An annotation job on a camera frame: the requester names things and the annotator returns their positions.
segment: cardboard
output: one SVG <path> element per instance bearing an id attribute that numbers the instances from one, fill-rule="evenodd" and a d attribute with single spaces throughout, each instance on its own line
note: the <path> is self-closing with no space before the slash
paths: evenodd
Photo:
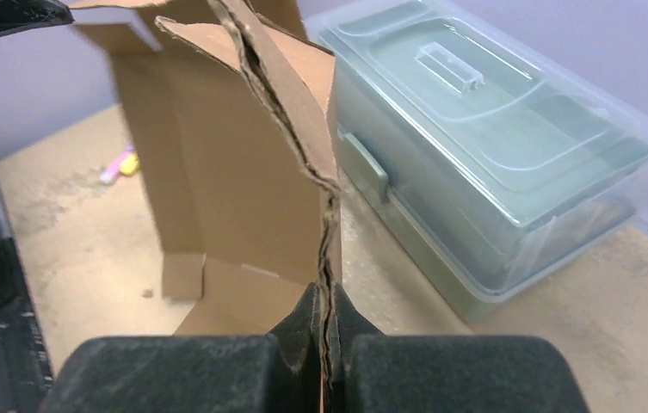
<path id="1" fill-rule="evenodd" d="M 136 9 L 163 46 L 123 24 L 76 25 L 110 57 L 164 252 L 163 294 L 200 298 L 177 334 L 262 333 L 308 283 L 341 279 L 335 60 L 291 34 L 304 33 L 294 0 L 253 1 L 265 17 L 244 0 L 210 4 L 71 7 Z"/>

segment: purple wall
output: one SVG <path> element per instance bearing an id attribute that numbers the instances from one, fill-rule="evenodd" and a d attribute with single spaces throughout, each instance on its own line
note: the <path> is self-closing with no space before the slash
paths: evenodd
<path id="1" fill-rule="evenodd" d="M 346 1 L 299 0 L 304 15 Z M 455 2 L 648 114 L 648 0 Z M 133 14 L 89 10 L 76 18 L 130 21 Z M 0 155 L 113 104 L 109 80 L 102 53 L 69 28 L 0 39 Z"/>

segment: plywood surface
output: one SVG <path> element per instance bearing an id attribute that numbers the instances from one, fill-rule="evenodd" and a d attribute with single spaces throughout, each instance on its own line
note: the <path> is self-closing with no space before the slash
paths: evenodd
<path id="1" fill-rule="evenodd" d="M 190 302 L 159 297 L 161 254 L 138 176 L 98 176 L 127 142 L 110 108 L 0 163 L 0 182 L 57 371 L 81 342 L 168 335 Z M 565 355 L 593 411 L 648 411 L 648 237 L 627 229 L 464 325 L 345 185 L 344 286 L 390 334 L 529 334 Z"/>

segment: black clamp pad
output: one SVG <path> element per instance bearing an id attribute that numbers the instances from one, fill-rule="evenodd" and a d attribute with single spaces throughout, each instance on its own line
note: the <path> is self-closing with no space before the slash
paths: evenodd
<path id="1" fill-rule="evenodd" d="M 335 289 L 327 412 L 589 412 L 550 343 L 522 336 L 383 335 Z M 319 412 L 318 290 L 266 336 L 86 342 L 40 413 Z"/>

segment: plastic tote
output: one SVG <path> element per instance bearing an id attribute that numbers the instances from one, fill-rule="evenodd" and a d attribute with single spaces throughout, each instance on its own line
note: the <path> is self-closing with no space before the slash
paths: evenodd
<path id="1" fill-rule="evenodd" d="M 474 319 L 626 223 L 648 117 L 446 2 L 314 16 L 338 57 L 340 163 Z"/>

